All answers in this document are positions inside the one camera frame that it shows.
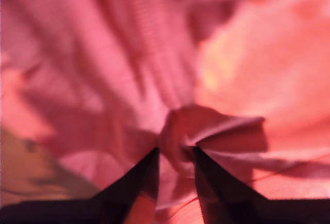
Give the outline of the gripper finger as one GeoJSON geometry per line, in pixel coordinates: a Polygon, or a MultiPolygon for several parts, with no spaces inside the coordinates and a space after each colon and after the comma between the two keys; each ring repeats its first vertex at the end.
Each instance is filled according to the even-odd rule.
{"type": "Polygon", "coordinates": [[[92,197],[101,205],[104,220],[126,220],[140,195],[157,202],[159,193],[159,156],[154,148],[123,177],[92,197]]]}
{"type": "Polygon", "coordinates": [[[265,223],[257,211],[261,194],[194,147],[195,183],[206,223],[265,223]]]}

